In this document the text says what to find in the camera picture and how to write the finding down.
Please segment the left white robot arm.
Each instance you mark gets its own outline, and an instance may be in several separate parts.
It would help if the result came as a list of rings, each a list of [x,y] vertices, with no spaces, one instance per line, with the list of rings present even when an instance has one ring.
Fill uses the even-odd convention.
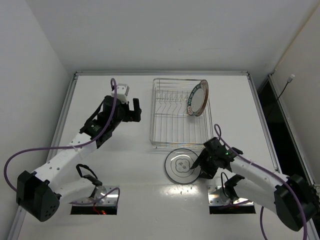
[[[133,110],[126,101],[107,95],[67,146],[33,172],[23,171],[17,178],[16,202],[40,222],[49,220],[61,203],[94,205],[103,186],[95,174],[80,174],[80,179],[60,184],[69,171],[88,168],[80,162],[98,150],[122,122],[140,122],[140,101],[133,99]]]

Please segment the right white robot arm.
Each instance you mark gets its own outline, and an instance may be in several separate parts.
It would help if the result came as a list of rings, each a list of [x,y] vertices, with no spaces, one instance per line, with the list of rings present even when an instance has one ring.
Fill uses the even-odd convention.
[[[303,177],[267,170],[245,159],[241,150],[221,144],[217,137],[203,145],[191,168],[200,167],[200,178],[204,179],[212,179],[218,169],[233,173],[221,190],[228,202],[248,199],[275,213],[286,227],[296,232],[319,213],[319,197]]]

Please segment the red rimmed plate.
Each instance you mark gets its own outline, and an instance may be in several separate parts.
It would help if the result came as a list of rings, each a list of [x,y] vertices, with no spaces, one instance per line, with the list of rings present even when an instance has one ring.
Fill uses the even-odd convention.
[[[203,79],[189,94],[187,99],[187,113],[189,116],[199,117],[205,110],[209,99],[209,84]]]

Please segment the green rimmed white plate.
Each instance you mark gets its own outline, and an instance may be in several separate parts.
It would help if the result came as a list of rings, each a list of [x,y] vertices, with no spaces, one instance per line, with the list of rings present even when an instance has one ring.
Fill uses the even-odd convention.
[[[177,148],[171,151],[164,162],[167,177],[175,184],[188,185],[194,183],[200,176],[201,168],[191,169],[198,155],[187,148]]]

